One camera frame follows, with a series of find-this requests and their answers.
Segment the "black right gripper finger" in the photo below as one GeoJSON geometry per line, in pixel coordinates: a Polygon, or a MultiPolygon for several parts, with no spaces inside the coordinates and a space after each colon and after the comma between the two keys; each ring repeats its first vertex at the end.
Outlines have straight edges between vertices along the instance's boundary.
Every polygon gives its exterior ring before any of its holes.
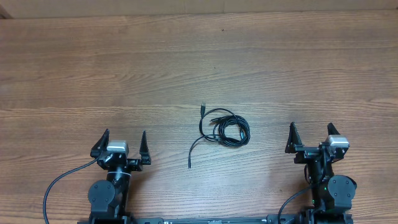
{"type": "Polygon", "coordinates": [[[328,135],[340,135],[333,123],[327,125],[328,135]]]}
{"type": "Polygon", "coordinates": [[[285,153],[296,153],[299,148],[303,147],[300,135],[294,122],[289,126],[289,137],[285,147],[285,153]]]}

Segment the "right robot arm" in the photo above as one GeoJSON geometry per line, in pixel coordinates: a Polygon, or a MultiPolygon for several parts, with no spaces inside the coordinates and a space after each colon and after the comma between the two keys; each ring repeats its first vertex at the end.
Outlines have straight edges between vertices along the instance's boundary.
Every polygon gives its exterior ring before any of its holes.
{"type": "Polygon", "coordinates": [[[352,208],[357,183],[346,175],[336,175],[332,165],[341,161],[349,149],[347,138],[333,123],[327,126],[328,136],[317,146],[305,146],[294,122],[289,126],[285,152],[295,154],[294,162],[304,164],[308,187],[289,197],[277,214],[279,223],[353,223],[346,212],[352,208]],[[301,209],[292,219],[283,221],[286,205],[298,196],[311,192],[312,205],[301,209]]]}

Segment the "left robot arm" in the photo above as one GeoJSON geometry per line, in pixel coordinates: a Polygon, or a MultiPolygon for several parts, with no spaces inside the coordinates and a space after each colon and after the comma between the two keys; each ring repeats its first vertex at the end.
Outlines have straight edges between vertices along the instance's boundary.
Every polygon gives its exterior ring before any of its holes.
{"type": "Polygon", "coordinates": [[[89,223],[136,223],[126,211],[130,179],[151,164],[144,131],[138,159],[128,157],[129,146],[124,140],[110,140],[107,129],[91,148],[90,156],[107,172],[106,179],[95,182],[88,191],[91,203],[89,223]]]}

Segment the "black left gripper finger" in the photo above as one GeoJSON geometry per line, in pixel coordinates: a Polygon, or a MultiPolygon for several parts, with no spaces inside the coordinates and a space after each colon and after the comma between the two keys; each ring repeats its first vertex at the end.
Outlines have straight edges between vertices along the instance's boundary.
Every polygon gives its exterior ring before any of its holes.
{"type": "Polygon", "coordinates": [[[146,131],[143,131],[143,134],[142,134],[139,154],[141,155],[142,162],[150,162],[151,161],[150,152],[149,152],[149,148],[147,145],[146,131]]]}
{"type": "Polygon", "coordinates": [[[91,152],[102,152],[106,149],[109,143],[109,129],[105,129],[105,132],[97,141],[97,143],[91,148],[91,152]]]}

